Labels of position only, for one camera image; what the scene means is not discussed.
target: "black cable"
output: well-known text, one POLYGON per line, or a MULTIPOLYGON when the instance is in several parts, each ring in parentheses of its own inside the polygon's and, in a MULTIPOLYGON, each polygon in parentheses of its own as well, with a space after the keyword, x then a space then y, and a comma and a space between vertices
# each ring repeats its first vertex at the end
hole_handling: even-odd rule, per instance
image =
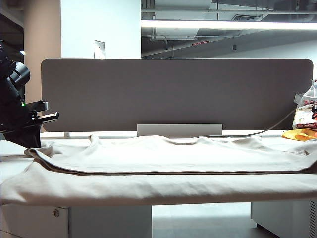
POLYGON ((264 132, 267 132, 268 130, 272 130, 273 128, 277 127, 278 125, 280 125, 285 119, 287 119, 293 112, 295 112, 296 108, 293 109, 289 114, 287 114, 285 117, 283 117, 278 123, 276 123, 275 125, 271 126, 270 128, 260 131, 260 132, 256 132, 256 133, 252 133, 252 134, 246 134, 246 135, 204 135, 204 136, 197 136, 195 138, 199 138, 199 137, 207 137, 207 138, 241 138, 241 137, 250 137, 253 135, 258 135, 264 132))

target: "ceiling pipe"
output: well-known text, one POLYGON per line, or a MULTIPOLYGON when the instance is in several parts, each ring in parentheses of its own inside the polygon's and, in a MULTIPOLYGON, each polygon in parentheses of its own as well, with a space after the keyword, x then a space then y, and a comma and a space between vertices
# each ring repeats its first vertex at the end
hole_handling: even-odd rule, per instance
MULTIPOLYGON (((224 38, 225 37, 219 37, 216 40, 211 40, 210 38, 202 38, 202 39, 198 39, 196 41, 185 42, 185 43, 182 43, 182 44, 179 44, 179 45, 174 45, 174 50, 180 50, 180 49, 187 48, 187 47, 193 47, 193 46, 195 46, 195 43, 199 43, 199 42, 200 43, 202 43, 202 42, 209 43, 209 42, 212 42, 212 41, 222 40, 224 38)), ((168 47, 168 48, 165 48, 165 49, 158 49, 158 50, 142 52, 142 56, 143 57, 151 56, 151 55, 164 53, 164 52, 169 52, 169 51, 172 51, 172 48, 168 47)))
POLYGON ((158 12, 190 12, 190 13, 239 13, 239 14, 284 14, 284 15, 317 15, 317 11, 274 11, 274 10, 214 10, 214 9, 141 9, 142 13, 158 12))

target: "white wall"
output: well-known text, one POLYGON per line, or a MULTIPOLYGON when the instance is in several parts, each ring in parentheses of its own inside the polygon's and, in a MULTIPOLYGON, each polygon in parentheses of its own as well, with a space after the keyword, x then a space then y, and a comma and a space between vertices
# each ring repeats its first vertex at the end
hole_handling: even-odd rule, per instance
POLYGON ((106 58, 141 58, 140 0, 61 0, 61 56, 93 58, 94 40, 106 58))
POLYGON ((317 78, 317 40, 266 47, 256 50, 219 55, 217 58, 305 58, 314 64, 314 78, 317 78))

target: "ceiling light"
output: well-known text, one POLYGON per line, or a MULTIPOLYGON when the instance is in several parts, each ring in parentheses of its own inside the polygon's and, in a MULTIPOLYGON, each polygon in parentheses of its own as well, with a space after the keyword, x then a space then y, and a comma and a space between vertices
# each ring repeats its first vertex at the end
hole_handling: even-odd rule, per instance
POLYGON ((141 20, 141 27, 156 28, 206 28, 217 30, 317 30, 317 23, 309 22, 263 22, 263 21, 183 21, 141 20))

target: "red label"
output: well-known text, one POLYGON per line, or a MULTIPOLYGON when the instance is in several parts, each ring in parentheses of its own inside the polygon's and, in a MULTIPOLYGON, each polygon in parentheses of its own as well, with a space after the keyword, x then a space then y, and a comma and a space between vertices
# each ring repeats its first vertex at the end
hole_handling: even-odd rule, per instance
POLYGON ((208 43, 209 41, 201 41, 201 42, 197 42, 197 43, 193 43, 192 46, 197 46, 197 45, 201 45, 204 43, 208 43))
POLYGON ((297 128, 313 128, 316 129, 317 128, 317 123, 307 123, 307 124, 297 124, 296 125, 297 128))

